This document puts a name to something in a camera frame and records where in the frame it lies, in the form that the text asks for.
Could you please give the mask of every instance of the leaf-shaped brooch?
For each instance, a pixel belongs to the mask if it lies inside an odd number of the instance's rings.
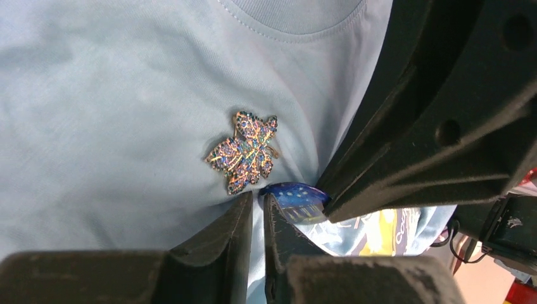
[[[206,159],[213,169],[224,171],[228,195],[241,192],[248,184],[257,184],[260,175],[269,177],[272,157],[278,158],[276,150],[269,146],[278,126],[276,116],[264,122],[252,113],[240,111],[233,122],[233,137],[218,144]]]

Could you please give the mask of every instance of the beige surface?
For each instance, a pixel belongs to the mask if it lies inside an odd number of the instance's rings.
[[[477,264],[463,264],[455,280],[466,304],[502,304],[514,276],[486,256]]]

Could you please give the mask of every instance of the red object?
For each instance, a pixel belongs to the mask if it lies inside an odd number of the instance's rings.
[[[526,177],[522,180],[520,185],[523,185],[527,182],[531,182],[534,179],[537,179],[537,168],[533,168],[532,170],[530,170]]]
[[[511,285],[505,301],[511,304],[535,304],[537,303],[537,290],[515,281]]]

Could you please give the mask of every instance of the fabric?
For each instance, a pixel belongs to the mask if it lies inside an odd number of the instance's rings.
[[[238,110],[279,119],[271,145],[281,157],[247,191],[314,184],[360,105],[390,9],[391,0],[0,1],[0,258],[185,241],[229,207],[203,159],[233,133]],[[264,276],[257,205],[251,296]],[[435,220],[447,221],[435,210],[421,210],[415,252]]]

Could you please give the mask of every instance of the maple leaf brooch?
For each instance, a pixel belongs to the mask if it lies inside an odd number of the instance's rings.
[[[205,160],[216,171],[224,171],[228,195],[241,192],[248,184],[257,184],[260,175],[269,177],[272,157],[278,158],[277,151],[269,147],[278,126],[276,116],[264,122],[252,113],[240,111],[233,117],[233,124],[233,137],[218,144]]]

